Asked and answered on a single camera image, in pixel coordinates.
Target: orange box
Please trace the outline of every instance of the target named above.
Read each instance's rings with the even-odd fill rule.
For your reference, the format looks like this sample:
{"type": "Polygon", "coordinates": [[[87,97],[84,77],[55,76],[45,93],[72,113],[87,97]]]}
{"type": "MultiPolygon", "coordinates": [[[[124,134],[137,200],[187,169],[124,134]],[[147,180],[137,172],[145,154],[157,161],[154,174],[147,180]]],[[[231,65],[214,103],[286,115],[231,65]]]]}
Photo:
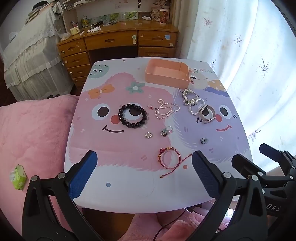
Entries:
{"type": "Polygon", "coordinates": [[[145,80],[148,83],[186,89],[190,83],[189,68],[181,62],[154,58],[147,64],[145,80]]]}

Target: cartoon smile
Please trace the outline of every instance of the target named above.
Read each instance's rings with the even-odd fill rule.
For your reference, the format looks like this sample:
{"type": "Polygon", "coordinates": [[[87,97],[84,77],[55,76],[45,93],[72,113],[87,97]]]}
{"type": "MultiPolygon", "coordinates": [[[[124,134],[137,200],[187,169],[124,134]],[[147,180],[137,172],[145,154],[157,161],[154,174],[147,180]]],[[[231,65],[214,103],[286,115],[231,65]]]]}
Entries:
{"type": "Polygon", "coordinates": [[[112,131],[112,130],[109,130],[109,129],[107,129],[107,126],[105,126],[105,127],[102,129],[102,131],[103,131],[103,130],[108,131],[108,132],[113,132],[113,133],[124,132],[124,130],[122,130],[122,131],[112,131]]]}
{"type": "Polygon", "coordinates": [[[226,131],[229,128],[232,128],[232,126],[230,126],[229,124],[227,124],[227,127],[226,128],[224,128],[224,129],[216,129],[216,131],[226,131]]]}

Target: red nose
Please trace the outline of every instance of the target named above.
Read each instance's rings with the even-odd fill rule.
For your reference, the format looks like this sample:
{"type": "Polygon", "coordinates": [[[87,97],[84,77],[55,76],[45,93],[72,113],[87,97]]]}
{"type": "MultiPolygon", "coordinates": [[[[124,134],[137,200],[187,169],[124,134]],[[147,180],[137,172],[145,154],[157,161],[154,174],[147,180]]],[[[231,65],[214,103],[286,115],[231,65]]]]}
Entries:
{"type": "Polygon", "coordinates": [[[219,121],[219,122],[222,121],[222,117],[221,117],[221,115],[216,114],[215,117],[216,117],[216,120],[217,120],[217,121],[219,121]]]}
{"type": "Polygon", "coordinates": [[[112,116],[112,117],[111,117],[111,122],[112,122],[113,124],[118,124],[118,123],[120,122],[120,120],[119,120],[119,116],[118,116],[118,115],[114,115],[114,116],[112,116]]]}

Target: white table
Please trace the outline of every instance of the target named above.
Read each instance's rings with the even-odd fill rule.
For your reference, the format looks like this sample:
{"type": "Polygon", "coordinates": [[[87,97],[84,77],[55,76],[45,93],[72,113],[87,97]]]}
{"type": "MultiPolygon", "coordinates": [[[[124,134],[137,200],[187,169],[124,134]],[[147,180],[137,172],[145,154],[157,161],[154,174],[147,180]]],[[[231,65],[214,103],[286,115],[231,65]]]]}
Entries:
{"type": "MultiPolygon", "coordinates": [[[[191,157],[173,173],[168,173],[157,161],[159,150],[175,147],[182,159],[201,150],[210,162],[234,177],[241,175],[231,166],[233,155],[241,153],[252,160],[249,144],[231,99],[210,66],[201,61],[181,61],[194,76],[189,88],[203,98],[216,112],[210,123],[200,122],[199,115],[189,113],[176,88],[145,82],[145,68],[150,58],[115,59],[96,62],[80,95],[73,117],[65,157],[65,172],[81,160],[88,150],[98,155],[98,165],[90,176],[77,205],[118,213],[154,213],[193,206],[210,200],[192,167],[191,157]],[[158,99],[181,107],[164,120],[155,117],[152,104],[158,99]],[[122,105],[135,103],[148,113],[146,124],[127,128],[118,120],[122,105]],[[171,126],[173,133],[163,137],[161,129],[171,126]],[[153,137],[145,138],[146,132],[153,137]],[[207,144],[201,144],[201,138],[207,144]]],[[[130,122],[141,116],[125,112],[130,122]]],[[[177,156],[164,155],[170,165],[177,156]]]]}

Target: wooden desk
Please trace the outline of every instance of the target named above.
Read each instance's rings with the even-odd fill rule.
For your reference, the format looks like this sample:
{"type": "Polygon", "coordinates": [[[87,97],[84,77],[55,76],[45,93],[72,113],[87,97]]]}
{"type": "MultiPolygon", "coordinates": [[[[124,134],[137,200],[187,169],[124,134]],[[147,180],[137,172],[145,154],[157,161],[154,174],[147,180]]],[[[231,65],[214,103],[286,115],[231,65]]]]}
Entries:
{"type": "Polygon", "coordinates": [[[167,57],[173,58],[175,54],[178,29],[171,25],[161,25],[156,21],[129,20],[118,22],[110,26],[102,26],[94,33],[85,33],[71,36],[69,39],[57,44],[59,53],[77,87],[83,87],[86,78],[95,61],[108,59],[106,57],[95,59],[100,55],[95,50],[116,52],[116,47],[126,46],[129,51],[136,51],[135,57],[167,57]]]}

